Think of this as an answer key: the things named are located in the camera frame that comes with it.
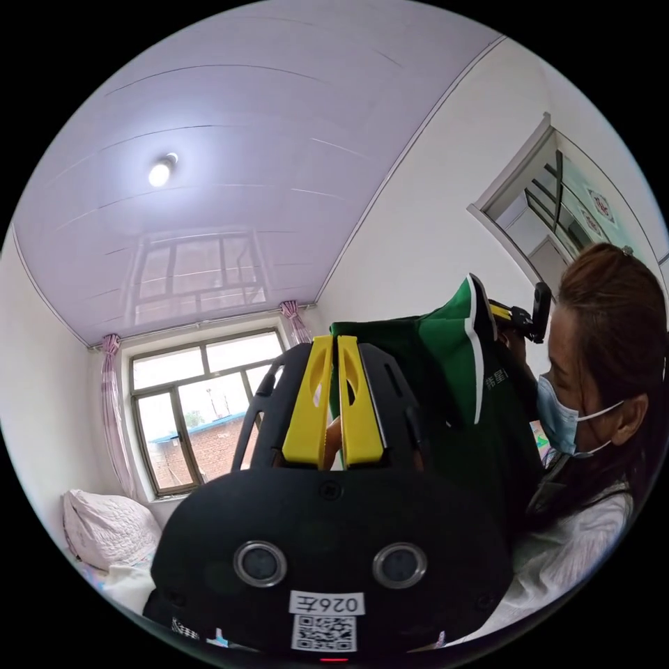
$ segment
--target tree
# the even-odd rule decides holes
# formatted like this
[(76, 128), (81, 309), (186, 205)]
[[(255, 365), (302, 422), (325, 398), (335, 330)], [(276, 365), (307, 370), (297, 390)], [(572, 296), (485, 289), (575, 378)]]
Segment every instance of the tree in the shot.
[(183, 419), (186, 423), (186, 427), (197, 427), (198, 425), (204, 424), (204, 418), (202, 418), (202, 414), (197, 410), (185, 413)]

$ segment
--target qr code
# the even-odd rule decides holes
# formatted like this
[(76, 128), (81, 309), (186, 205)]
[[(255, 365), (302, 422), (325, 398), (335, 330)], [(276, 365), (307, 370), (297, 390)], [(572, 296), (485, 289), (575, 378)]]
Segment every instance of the qr code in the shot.
[(355, 616), (296, 615), (293, 648), (339, 653), (354, 652)]

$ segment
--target green bag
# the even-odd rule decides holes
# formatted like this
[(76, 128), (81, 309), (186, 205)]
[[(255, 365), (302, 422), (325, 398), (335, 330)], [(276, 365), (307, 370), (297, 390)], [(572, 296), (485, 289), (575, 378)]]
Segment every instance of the green bag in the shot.
[[(453, 298), (424, 316), (334, 323), (392, 355), (424, 412), (435, 470), (483, 500), (508, 540), (544, 469), (530, 422), (536, 384), (497, 341), (484, 287), (468, 275)], [(330, 410), (339, 416), (337, 361)]]

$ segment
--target woman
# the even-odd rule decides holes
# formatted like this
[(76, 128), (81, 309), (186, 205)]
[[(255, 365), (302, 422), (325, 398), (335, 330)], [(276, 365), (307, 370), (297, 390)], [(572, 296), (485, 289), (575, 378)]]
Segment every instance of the woman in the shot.
[[(527, 368), (524, 340), (500, 338)], [(586, 249), (564, 273), (551, 319), (551, 368), (538, 381), (537, 413), (553, 450), (514, 547), (514, 581), (486, 624), (453, 643), (555, 601), (613, 547), (669, 438), (668, 352), (665, 298), (655, 276), (615, 246)], [(335, 422), (329, 462), (340, 444)]]

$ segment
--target pink curtain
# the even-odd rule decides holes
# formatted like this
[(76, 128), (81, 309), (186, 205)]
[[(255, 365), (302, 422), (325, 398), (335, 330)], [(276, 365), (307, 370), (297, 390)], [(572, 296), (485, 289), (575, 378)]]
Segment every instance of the pink curtain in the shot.
[(287, 300), (286, 302), (282, 302), (280, 307), (281, 313), (291, 324), (295, 343), (310, 344), (312, 341), (312, 334), (308, 331), (304, 321), (300, 318), (297, 302), (295, 300)]
[(102, 425), (105, 428), (105, 440), (116, 478), (127, 497), (135, 499), (136, 491), (128, 449), (123, 439), (121, 426), (121, 407), (118, 404), (118, 383), (116, 380), (116, 353), (121, 345), (117, 334), (108, 334), (102, 340), (105, 361), (102, 363)]

